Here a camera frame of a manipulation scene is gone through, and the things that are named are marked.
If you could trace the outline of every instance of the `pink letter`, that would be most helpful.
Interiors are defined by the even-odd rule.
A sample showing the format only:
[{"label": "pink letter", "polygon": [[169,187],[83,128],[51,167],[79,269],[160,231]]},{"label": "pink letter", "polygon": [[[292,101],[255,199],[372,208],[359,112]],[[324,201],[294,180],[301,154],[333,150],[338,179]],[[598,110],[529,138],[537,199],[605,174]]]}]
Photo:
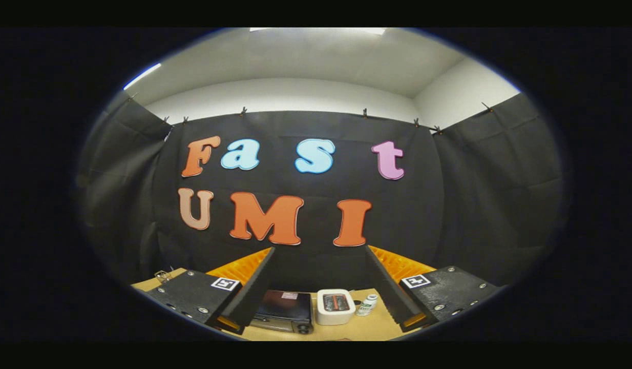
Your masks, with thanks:
[{"label": "pink letter", "polygon": [[377,170],[382,177],[397,180],[405,175],[405,170],[396,168],[396,156],[402,157],[403,151],[394,149],[393,141],[374,145],[370,150],[377,154]]}]

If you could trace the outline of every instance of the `black device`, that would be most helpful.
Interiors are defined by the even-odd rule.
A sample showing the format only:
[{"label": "black device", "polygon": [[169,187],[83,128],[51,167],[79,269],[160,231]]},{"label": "black device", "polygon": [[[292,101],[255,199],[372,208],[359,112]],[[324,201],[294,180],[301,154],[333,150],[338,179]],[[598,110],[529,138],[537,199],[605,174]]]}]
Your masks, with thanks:
[{"label": "black device", "polygon": [[311,295],[268,290],[250,325],[262,329],[310,334],[313,332]]},{"label": "black device", "polygon": [[145,294],[188,318],[213,325],[240,290],[238,280],[186,271]]},{"label": "black device", "polygon": [[438,321],[472,309],[503,288],[457,266],[446,266],[429,273],[403,278],[399,285],[426,315],[435,317]]}]

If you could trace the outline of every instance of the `electronic device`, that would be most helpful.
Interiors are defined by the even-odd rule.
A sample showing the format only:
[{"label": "electronic device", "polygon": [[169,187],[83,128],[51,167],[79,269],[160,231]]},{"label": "electronic device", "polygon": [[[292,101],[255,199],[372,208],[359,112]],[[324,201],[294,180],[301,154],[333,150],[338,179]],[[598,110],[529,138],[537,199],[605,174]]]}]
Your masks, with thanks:
[{"label": "electronic device", "polygon": [[312,324],[310,294],[268,290],[250,325],[261,329],[310,334]]}]

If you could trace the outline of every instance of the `table surface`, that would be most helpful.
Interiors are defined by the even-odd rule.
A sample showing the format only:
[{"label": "table surface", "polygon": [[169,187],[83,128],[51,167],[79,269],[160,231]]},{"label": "table surface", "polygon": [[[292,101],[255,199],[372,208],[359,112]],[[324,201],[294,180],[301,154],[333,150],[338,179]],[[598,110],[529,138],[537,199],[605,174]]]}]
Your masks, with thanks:
[{"label": "table surface", "polygon": [[[179,268],[171,271],[171,277],[178,276],[186,270]],[[145,280],[143,282],[132,285],[142,291],[150,291],[159,287],[161,282],[157,278]],[[398,338],[405,334],[412,334],[419,329],[403,333],[400,326],[393,321],[382,298],[374,288],[368,290],[350,291],[350,296],[355,300],[363,301],[369,294],[377,294],[377,304],[370,315],[358,317],[353,315],[347,324],[341,325],[318,325],[316,323],[316,292],[309,292],[312,299],[313,325],[314,331],[311,334],[296,334],[279,332],[269,329],[261,329],[260,327],[248,326],[243,334],[238,335],[231,332],[223,331],[238,338],[248,339],[250,341],[388,341],[389,339]]]}]

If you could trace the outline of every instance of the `small bottle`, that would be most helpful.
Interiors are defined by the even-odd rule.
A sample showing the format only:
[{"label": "small bottle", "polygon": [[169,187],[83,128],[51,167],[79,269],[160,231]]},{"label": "small bottle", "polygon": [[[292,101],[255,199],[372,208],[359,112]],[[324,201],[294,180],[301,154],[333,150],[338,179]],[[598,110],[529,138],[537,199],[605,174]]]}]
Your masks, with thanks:
[{"label": "small bottle", "polygon": [[370,294],[366,297],[363,303],[359,305],[359,308],[356,311],[356,314],[359,317],[365,317],[370,314],[370,312],[375,308],[375,304],[377,304],[377,295]]}]

